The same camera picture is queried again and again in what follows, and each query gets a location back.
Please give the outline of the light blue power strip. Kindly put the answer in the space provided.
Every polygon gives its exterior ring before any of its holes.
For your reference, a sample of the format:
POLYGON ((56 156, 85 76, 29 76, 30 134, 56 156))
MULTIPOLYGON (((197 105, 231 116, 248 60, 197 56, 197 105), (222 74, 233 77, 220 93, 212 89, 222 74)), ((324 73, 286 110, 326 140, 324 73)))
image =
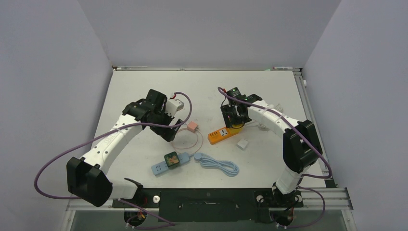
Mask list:
POLYGON ((164 173, 176 169, 190 161, 190 156, 188 153, 177 154, 176 152, 171 152, 164 155, 164 161, 152 165, 151 170, 155 176, 163 175, 164 173))

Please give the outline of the pink charger plug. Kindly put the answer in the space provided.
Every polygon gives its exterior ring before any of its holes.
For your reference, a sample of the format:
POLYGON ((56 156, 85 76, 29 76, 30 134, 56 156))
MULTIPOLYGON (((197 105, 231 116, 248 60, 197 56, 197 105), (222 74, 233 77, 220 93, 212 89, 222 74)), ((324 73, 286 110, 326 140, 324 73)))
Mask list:
POLYGON ((187 124, 187 130, 190 131, 190 132, 195 133, 195 132, 197 132, 199 130, 199 125, 197 123, 193 122, 193 121, 189 122, 187 124))

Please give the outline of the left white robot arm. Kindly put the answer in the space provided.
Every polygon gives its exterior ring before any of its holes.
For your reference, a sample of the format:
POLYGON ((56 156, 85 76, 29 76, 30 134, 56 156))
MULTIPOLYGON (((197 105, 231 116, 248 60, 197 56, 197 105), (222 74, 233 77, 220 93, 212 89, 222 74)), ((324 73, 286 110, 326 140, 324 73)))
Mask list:
POLYGON ((130 141, 146 127, 166 142, 174 139, 184 122, 172 121, 184 102, 175 96, 150 89, 145 98, 125 106, 115 125, 98 139, 98 143, 80 158, 72 157, 66 165, 68 191, 91 203, 102 206, 109 199, 124 199, 131 207, 143 202, 143 186, 135 180, 110 180, 108 171, 130 141))

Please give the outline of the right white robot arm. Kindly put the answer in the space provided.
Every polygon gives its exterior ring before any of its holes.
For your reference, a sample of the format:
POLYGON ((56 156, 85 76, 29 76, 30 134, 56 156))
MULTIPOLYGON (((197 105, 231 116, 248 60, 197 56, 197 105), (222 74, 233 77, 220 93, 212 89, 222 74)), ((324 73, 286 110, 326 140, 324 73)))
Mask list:
POLYGON ((284 170, 274 183, 272 200, 284 206, 298 187, 307 170, 323 159, 316 127, 310 120, 300 121, 279 112, 256 94, 241 94, 238 88, 218 91, 228 100, 220 109, 227 128, 241 129, 249 122, 258 122, 282 139, 284 170))

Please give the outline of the dark green cube adapter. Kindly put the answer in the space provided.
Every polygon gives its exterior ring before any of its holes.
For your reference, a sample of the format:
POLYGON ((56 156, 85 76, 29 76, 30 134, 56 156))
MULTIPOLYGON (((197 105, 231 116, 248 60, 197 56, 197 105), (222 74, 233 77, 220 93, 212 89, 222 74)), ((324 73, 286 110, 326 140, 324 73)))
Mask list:
POLYGON ((169 169, 174 169, 180 166, 180 159, 177 152, 171 152, 164 155, 165 164, 169 169))

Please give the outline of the yellow cube adapter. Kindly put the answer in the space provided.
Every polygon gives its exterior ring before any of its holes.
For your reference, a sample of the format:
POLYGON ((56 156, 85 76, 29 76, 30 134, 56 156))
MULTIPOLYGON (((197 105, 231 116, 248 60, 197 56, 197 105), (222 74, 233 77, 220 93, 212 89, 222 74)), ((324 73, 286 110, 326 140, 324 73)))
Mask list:
POLYGON ((231 127, 229 128, 229 131, 231 134, 237 134, 243 129, 244 126, 245 126, 244 123, 238 124, 238 125, 231 125, 231 127))

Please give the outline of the orange power strip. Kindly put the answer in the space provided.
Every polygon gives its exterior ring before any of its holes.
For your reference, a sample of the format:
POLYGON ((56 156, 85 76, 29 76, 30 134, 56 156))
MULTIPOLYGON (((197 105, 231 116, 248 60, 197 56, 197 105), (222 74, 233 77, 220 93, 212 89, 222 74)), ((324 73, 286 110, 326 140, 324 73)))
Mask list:
POLYGON ((214 145, 216 143, 219 143, 221 141, 224 141, 236 134, 231 134, 229 131, 229 128, 224 127, 221 129, 218 129, 216 131, 213 131, 207 135, 207 139, 210 142, 211 145, 214 145))

